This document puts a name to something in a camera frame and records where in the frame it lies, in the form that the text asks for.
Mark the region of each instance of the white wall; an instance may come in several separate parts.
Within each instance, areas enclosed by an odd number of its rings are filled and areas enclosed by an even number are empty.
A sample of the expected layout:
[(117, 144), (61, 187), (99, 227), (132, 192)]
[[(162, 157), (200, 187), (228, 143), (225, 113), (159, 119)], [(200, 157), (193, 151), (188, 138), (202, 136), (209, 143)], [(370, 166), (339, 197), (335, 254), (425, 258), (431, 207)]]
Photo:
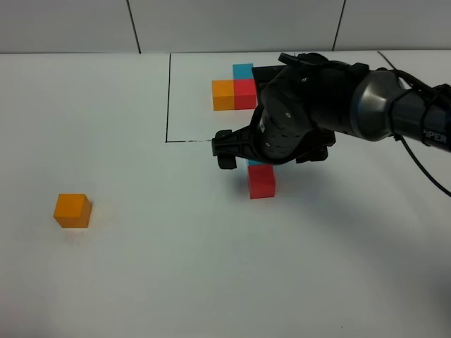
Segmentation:
[(451, 49), (450, 0), (347, 0), (335, 50)]
[(130, 0), (141, 50), (331, 50), (343, 0)]
[(0, 53), (137, 52), (126, 0), (0, 0)]

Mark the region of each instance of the black line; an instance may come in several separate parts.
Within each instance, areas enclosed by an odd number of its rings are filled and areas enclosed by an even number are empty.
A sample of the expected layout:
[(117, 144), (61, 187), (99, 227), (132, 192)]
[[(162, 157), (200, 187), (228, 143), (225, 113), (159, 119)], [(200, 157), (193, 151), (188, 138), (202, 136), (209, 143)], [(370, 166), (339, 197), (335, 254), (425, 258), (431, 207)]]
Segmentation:
[(168, 78), (168, 111), (166, 112), (166, 143), (168, 143), (168, 127), (169, 127), (169, 98), (171, 96), (171, 60), (172, 53), (169, 54), (169, 78)]
[(338, 21), (337, 32), (335, 33), (335, 39), (333, 40), (332, 51), (335, 51), (335, 44), (337, 43), (338, 32), (340, 31), (341, 19), (343, 18), (343, 13), (345, 12), (346, 0), (343, 0), (343, 7), (341, 8), (340, 19)]
[(384, 59), (385, 61), (387, 61), (387, 63), (390, 65), (391, 68), (396, 69), (396, 67), (390, 62), (390, 60), (388, 60), (387, 56), (383, 55), (383, 54), (381, 53), (381, 51), (378, 51), (378, 53), (379, 53), (380, 56), (383, 57), (383, 59)]
[(211, 142), (210, 139), (189, 139), (187, 141), (166, 141), (166, 143)]
[(138, 40), (138, 34), (136, 34), (135, 21), (133, 20), (132, 9), (130, 7), (130, 1), (127, 0), (128, 13), (130, 14), (130, 19), (132, 21), (133, 32), (135, 33), (136, 45), (138, 46), (138, 51), (141, 53), (140, 41)]

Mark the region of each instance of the red cube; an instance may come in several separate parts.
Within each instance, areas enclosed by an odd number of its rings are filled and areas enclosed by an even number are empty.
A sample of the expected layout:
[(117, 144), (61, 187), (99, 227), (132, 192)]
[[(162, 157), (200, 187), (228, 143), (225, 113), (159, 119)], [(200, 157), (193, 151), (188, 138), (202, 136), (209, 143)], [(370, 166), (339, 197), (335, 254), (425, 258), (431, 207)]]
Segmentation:
[(254, 79), (233, 80), (235, 94), (235, 110), (255, 109), (257, 107), (257, 91)]
[(276, 178), (272, 165), (251, 165), (247, 167), (247, 172), (251, 199), (264, 199), (276, 195)]

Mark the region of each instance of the orange cube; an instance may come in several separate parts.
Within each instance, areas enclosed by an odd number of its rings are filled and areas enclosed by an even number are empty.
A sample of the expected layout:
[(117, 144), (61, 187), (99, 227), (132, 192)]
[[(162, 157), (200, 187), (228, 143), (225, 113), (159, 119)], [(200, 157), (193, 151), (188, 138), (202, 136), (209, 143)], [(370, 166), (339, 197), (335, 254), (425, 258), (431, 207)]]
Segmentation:
[(214, 111), (232, 111), (235, 109), (233, 80), (211, 81)]
[(54, 218), (64, 228), (84, 228), (89, 224), (92, 203), (85, 194), (59, 194)]

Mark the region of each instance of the stack of cubes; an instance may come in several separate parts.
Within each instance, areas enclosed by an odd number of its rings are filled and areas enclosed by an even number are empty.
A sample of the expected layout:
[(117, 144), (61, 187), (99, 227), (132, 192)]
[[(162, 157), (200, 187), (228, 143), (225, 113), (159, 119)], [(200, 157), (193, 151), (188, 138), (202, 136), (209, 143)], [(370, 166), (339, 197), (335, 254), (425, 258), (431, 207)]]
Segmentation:
[(237, 111), (257, 107), (252, 67), (252, 63), (233, 65), (233, 80), (211, 82), (214, 111)]
[[(211, 81), (215, 111), (257, 107), (257, 91), (252, 67), (254, 67), (252, 63), (233, 65), (233, 80)], [(264, 199), (276, 195), (276, 178), (272, 165), (248, 160), (247, 174), (251, 199)]]

